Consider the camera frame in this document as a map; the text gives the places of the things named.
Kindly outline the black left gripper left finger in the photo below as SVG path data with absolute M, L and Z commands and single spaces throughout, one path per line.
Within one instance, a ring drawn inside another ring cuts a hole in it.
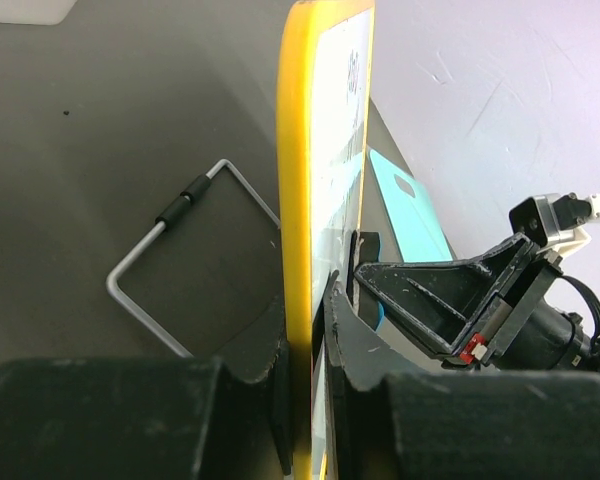
M 293 466 L 290 346 L 284 300 L 220 350 L 226 371 L 217 426 L 229 475 L 289 475 Z

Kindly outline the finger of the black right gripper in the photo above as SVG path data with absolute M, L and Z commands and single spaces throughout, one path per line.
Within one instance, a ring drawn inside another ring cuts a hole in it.
M 359 285 L 354 276 L 360 264 L 378 262 L 380 253 L 381 240 L 378 232 L 359 230 L 353 232 L 346 274 L 346 294 L 354 312 L 361 320 L 383 319 L 382 305 Z

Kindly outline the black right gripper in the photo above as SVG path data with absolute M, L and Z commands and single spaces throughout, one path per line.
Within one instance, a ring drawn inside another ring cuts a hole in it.
M 582 317 L 549 305 L 564 280 L 593 306 L 592 292 L 561 269 L 554 251 L 515 234 L 470 259 L 368 262 L 355 279 L 394 326 L 429 358 L 450 367 L 566 371 L 593 368 L 593 341 Z

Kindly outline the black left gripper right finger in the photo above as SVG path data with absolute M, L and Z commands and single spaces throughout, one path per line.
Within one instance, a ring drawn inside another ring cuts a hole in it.
M 354 395 L 367 395 L 390 374 L 421 374 L 418 367 L 380 338 L 354 309 L 339 272 L 333 271 L 322 298 L 327 372 Z

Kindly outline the yellow framed whiteboard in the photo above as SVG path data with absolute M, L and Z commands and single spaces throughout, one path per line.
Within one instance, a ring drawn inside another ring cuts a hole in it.
M 319 315 L 329 277 L 347 274 L 361 222 L 375 26 L 373 1 L 296 1 L 282 34 L 276 146 L 292 470 L 323 463 Z

